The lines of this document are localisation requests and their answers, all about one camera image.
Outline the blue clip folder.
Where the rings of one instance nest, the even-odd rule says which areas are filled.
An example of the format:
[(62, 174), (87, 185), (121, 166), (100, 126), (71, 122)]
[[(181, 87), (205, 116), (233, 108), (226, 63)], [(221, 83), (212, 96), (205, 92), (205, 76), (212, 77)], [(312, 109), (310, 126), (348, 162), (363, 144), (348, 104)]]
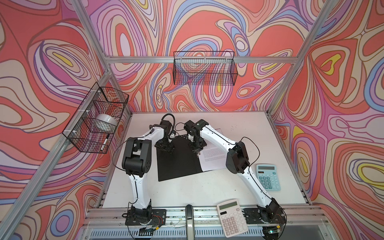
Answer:
[(194, 153), (187, 135), (177, 136), (174, 150), (157, 150), (158, 180), (160, 182), (203, 173), (198, 154)]

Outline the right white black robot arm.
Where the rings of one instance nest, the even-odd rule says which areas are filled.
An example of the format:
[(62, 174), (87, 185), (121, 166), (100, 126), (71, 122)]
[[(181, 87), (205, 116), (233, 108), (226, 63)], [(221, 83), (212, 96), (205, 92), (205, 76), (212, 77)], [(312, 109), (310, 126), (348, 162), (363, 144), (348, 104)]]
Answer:
[(196, 123), (187, 121), (184, 124), (184, 130), (188, 134), (190, 148), (193, 152), (199, 153), (207, 142), (210, 142), (227, 154), (226, 168), (232, 174), (238, 175), (256, 198), (258, 213), (263, 223), (269, 224), (275, 220), (287, 222), (287, 214), (284, 209), (267, 192), (252, 170), (244, 142), (241, 140), (236, 142), (225, 137), (203, 119)]

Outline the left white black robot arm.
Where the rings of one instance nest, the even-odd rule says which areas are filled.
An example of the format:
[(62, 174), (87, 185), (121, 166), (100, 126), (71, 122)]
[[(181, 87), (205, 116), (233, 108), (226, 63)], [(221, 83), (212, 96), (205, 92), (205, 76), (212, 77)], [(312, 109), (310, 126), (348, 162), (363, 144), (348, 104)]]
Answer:
[(170, 139), (173, 125), (166, 120), (151, 125), (148, 132), (140, 137), (128, 138), (122, 159), (122, 169), (130, 176), (134, 202), (130, 204), (130, 216), (146, 221), (152, 218), (152, 203), (148, 192), (146, 174), (152, 165), (152, 148), (171, 153), (174, 144)]

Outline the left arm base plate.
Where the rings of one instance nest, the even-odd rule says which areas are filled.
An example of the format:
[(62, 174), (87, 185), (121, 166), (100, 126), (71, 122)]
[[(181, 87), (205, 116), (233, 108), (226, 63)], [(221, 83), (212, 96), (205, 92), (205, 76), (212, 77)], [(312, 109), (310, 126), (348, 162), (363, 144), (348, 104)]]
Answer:
[(124, 214), (126, 226), (162, 226), (166, 223), (166, 209), (140, 210), (132, 208)]

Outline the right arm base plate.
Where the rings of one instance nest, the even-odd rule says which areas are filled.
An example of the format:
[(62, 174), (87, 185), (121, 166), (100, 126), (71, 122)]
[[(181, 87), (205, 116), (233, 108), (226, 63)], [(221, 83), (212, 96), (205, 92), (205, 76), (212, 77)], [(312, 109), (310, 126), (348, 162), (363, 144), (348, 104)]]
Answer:
[(246, 222), (252, 224), (283, 225), (287, 222), (286, 214), (281, 207), (275, 210), (262, 210), (259, 208), (243, 209)]

